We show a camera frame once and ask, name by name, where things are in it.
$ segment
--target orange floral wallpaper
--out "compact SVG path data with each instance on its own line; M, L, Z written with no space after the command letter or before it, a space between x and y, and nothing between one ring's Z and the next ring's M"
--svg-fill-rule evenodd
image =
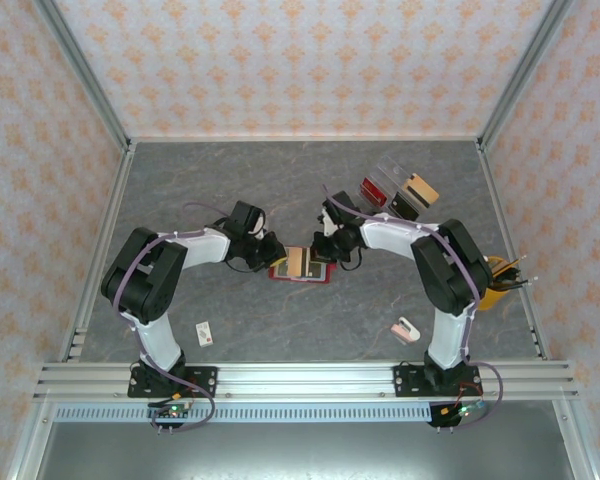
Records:
M600 448L600 0L576 0L554 42L489 159L540 277L551 353L576 362Z
M551 2L58 3L133 137L475 137Z
M0 0L0 479L76 307L120 156L31 0Z

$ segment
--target enclosure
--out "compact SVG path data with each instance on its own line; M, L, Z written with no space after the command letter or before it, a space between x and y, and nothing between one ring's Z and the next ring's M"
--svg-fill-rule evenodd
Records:
M530 280L471 328L489 418L436 435L460 396L399 394L434 308L420 265L369 248L327 284L183 271L169 320L217 410L156 435L100 292L131 232L241 200L309 247L325 188L368 211L387 162L439 194L418 222L459 220ZM600 0L0 2L5 475L600 478Z

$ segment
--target yellow object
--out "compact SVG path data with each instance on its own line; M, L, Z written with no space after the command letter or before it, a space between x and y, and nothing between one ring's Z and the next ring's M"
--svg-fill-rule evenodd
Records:
M489 262L488 262L489 268L491 268L491 272L493 273L494 277L506 272L510 268L513 268L520 261L520 260L516 260L515 262L509 263L507 260L505 260L504 258L501 258L501 257L492 256L492 257L488 257L488 258L489 258ZM485 311L493 308L495 306L495 304L498 303L502 297L504 297L507 293L509 293L509 291L510 290L505 291L505 292L496 292L495 290L491 290L490 288L487 288L487 291L484 294L484 298L482 299L482 301L480 302L480 305L478 306L478 311L485 312Z
M273 262L271 264L271 267L277 267L278 265L280 265L282 262L284 262L287 259L287 257L282 257L279 260L276 260L275 262Z
M287 272L290 277L301 277L302 276L302 257L303 257L304 248L301 247L288 247L287 248L287 258L288 267Z
M425 208L429 208L436 202L436 200L438 200L438 198L440 198L440 194L436 192L431 185L425 182L420 175L415 173L411 175L406 182L404 182L404 185L402 185L402 190L420 197L417 198L418 201L424 200L427 202L427 204L422 205Z

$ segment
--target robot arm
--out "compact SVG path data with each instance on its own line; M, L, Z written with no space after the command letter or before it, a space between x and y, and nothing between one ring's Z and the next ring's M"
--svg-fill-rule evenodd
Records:
M333 198L349 210L359 211L345 192ZM462 346L473 295L457 265L445 255L435 238L405 223L388 222L390 218L381 213L362 220L327 200L319 218L324 230L314 234L312 256L325 262L346 262L355 248L371 248L414 260L427 297L435 307L433 338L425 354L425 365L430 365L430 381L441 384L446 381L445 372L463 361ZM466 228L457 220L427 227L451 244L483 296L493 279Z
M184 353L173 337L167 313L182 270L240 257L255 272L286 257L284 247L265 224L261 209L239 201L229 217L203 230L176 235L147 253L120 300L120 313L131 322L142 342L140 359L145 370L153 370L146 358L149 355L162 370L178 378L183 376ZM159 236L146 228L131 233L102 281L101 293L112 304L131 263ZM159 374L151 376L165 381Z

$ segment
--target purple cable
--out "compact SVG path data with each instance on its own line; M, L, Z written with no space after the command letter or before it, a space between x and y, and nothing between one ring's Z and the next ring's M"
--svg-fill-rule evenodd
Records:
M467 324L464 329L464 336L462 337L462 345L460 346L460 354L462 355L462 361L465 362L470 367L482 366L482 367L488 368L489 370L491 370L494 373L494 375L496 376L496 379L498 380L498 398L496 399L496 402L493 405L493 408L489 412L487 412L487 414L484 417L480 417L475 422L469 423L467 425L459 425L459 426L455 427L455 429L460 430L463 428L470 427L470 426L475 425L475 424L479 423L480 421L485 420L486 418L490 417L493 414L493 412L496 410L496 408L498 408L498 406L502 402L502 396L504 395L504 384L502 382L502 376L500 375L500 372L498 372L496 367L494 367L493 365L491 365L490 363L487 363L487 362L470 362L469 359L467 358L467 350L468 350L468 345L469 345L469 334L471 332L471 325L473 324L473 315L475 314L476 310L478 309L478 306L480 305L480 293L478 292L478 287L476 286L475 282L471 278L469 271L467 270L467 268L464 266L464 264L460 260L460 257L458 256L458 254L453 250L451 245L449 245L449 242L447 242L442 235L440 235L435 230L427 227L426 225L422 225L422 224L416 223L416 222L411 222L409 220L404 220L402 218L395 218L395 217L387 218L387 217L377 217L377 216L373 216L373 215L366 215L364 213L358 212L357 210L353 210L353 209L343 205L342 203L338 202L336 199L334 199L331 196L331 194L329 194L329 190L327 189L326 185L323 184L322 189L324 190L324 193L326 194L327 199L331 203L333 203L336 207L338 207L339 209L344 210L345 212L350 213L352 215L355 215L356 217L364 218L367 220L384 221L385 223L404 224L404 225L408 225L416 230L422 230L422 231L428 233L429 235L431 235L433 238L435 238L438 241L438 243L440 243L440 245L442 245L442 247L451 256L453 261L458 266L460 273L462 274L465 281L469 285L469 288L471 289L471 293L474 298L474 303L469 307L469 312L468 312L469 316L467 317Z
M153 240L152 242L149 242L149 244L147 244L147 246L144 247L140 251L140 253L133 260L133 262L131 262L131 265L129 265L129 268L127 269L126 273L122 277L122 281L120 282L120 286L118 287L118 290L116 291L116 295L113 298L113 309L114 309L114 311L131 328L131 331L134 333L134 337L135 337L136 341L138 342L138 346L140 347L140 353L141 353L141 355L144 355L144 359L146 360L146 362L152 368L154 368L155 370L157 370L162 376L168 378L169 380L177 382L177 383L179 383L181 385L184 385L187 388L190 388L193 392L200 393L203 397L206 397L209 400L209 403L211 404L211 411L209 412L209 414L205 418L203 418L199 422L195 422L195 423L192 423L192 424L189 424L189 425L183 425L182 427L180 427L180 428L178 428L176 430L170 429L171 432L184 432L184 431L187 431L187 430L192 430L192 429L197 428L197 427L201 427L202 425L204 425L205 423L207 423L209 420L211 420L211 418L213 418L213 415L216 413L216 403L213 400L213 397L211 396L211 394L209 392L207 392L204 388L202 388L202 387L200 387L198 385L194 385L191 382L187 382L186 380L178 378L178 377L176 377L174 375L171 375L169 372L167 372L166 370L160 368L156 364L156 362L153 360L153 358L151 358L151 356L147 352L146 348L144 348L144 344L142 343L142 339L140 338L140 333L138 332L138 329L136 328L136 326L133 323L133 321L129 320L128 318L125 318L120 313L120 299L122 298L122 292L124 292L124 289L126 288L127 284L129 283L129 279L131 278L131 275L136 270L136 268L138 267L138 265L140 264L140 262L142 261L142 259L144 258L144 256L147 253L149 253L152 248L154 248L156 245L158 245L158 244L160 244L160 243L162 243L162 242L164 242L166 240L171 240L173 238L194 238L194 237L199 237L202 234L203 234L202 232L187 232L187 233L182 233L182 234L170 233L170 234L158 237L155 240ZM153 415L153 417L151 419L151 425L154 428L158 429L158 433L160 433L160 430L162 428L162 427L158 427L157 424L156 424L156 421L155 421L156 417L157 417L157 415L159 413L161 413L161 411L157 410L154 413L154 415Z
M204 207L204 208L207 208L209 210L213 210L216 213L219 213L223 217L228 217L229 216L228 213L223 212L219 208L216 208L216 207L214 207L212 205L207 205L206 203L202 203L202 202L187 202L184 205L182 205L182 211L184 212L187 209L187 207Z

